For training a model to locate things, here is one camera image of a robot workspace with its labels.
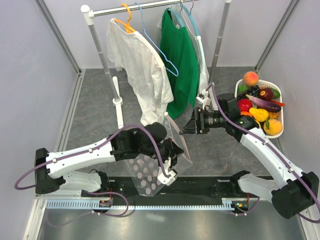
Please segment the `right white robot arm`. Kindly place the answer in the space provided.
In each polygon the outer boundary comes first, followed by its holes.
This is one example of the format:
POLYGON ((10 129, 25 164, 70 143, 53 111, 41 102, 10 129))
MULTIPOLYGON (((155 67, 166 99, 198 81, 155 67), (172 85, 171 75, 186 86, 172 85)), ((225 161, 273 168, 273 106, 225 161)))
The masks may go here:
POLYGON ((299 215, 313 205, 319 206, 318 176, 297 167, 269 141, 252 117, 241 115, 232 93, 220 94, 217 102, 218 109, 214 111, 194 108, 180 134, 202 135, 210 129, 223 128, 252 152, 273 178, 265 180, 243 170, 233 175, 235 181, 229 184, 230 193, 235 197, 249 193, 267 200, 285 219, 299 215))

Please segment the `clear pink-dotted zip bag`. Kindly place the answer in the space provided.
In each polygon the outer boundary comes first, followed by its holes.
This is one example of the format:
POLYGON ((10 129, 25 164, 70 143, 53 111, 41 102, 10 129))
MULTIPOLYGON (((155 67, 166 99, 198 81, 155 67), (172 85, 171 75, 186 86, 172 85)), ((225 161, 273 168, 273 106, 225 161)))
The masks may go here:
MULTIPOLYGON (((182 135, 179 134, 180 128, 169 116, 168 113, 164 114, 164 121, 162 125, 167 131, 165 137, 166 140, 173 140, 180 148, 184 150, 184 153, 178 157, 177 164, 173 167, 177 172, 177 177, 190 168, 193 163, 190 158, 186 141, 182 135)), ((134 187, 136 188, 139 195, 144 197, 155 196, 163 187, 167 185, 161 184, 157 180, 159 172, 159 163, 155 158, 151 158, 146 155, 140 154, 134 159, 126 160, 130 176, 134 187)), ((164 168, 171 166, 171 159, 165 161, 163 164, 164 168)))

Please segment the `yellow squash toy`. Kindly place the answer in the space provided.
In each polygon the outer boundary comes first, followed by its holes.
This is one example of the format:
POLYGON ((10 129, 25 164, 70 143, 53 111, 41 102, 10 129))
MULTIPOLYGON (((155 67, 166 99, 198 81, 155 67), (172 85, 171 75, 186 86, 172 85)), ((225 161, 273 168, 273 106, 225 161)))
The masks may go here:
POLYGON ((263 108, 254 108, 251 107, 249 109, 249 113, 254 117, 255 120, 257 120, 258 122, 264 122, 267 120, 267 118, 269 117, 269 113, 267 110, 263 109, 263 108))

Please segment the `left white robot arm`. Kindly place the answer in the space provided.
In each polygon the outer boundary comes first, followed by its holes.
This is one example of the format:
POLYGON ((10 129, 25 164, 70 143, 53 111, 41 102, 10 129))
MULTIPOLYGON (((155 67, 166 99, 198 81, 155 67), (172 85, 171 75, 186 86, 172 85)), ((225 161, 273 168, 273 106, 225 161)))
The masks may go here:
POLYGON ((133 160, 143 155, 156 160, 157 180, 167 185, 176 173, 172 167, 184 149, 177 145, 161 123, 145 127, 132 125, 118 130, 98 142, 61 152, 39 148, 35 152, 35 193, 51 194, 58 190, 94 192, 99 197, 110 191, 105 173, 83 173, 78 170, 97 164, 133 160))

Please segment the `orange toy fruit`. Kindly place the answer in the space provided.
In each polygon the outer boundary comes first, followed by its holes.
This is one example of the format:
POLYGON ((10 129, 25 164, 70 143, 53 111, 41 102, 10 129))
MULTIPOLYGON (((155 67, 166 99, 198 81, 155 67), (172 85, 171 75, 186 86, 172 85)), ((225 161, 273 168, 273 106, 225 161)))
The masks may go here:
POLYGON ((253 118, 253 115, 252 115, 250 112, 248 112, 248 111, 241 111, 240 114, 241 114, 242 116, 249 116, 249 117, 253 118))

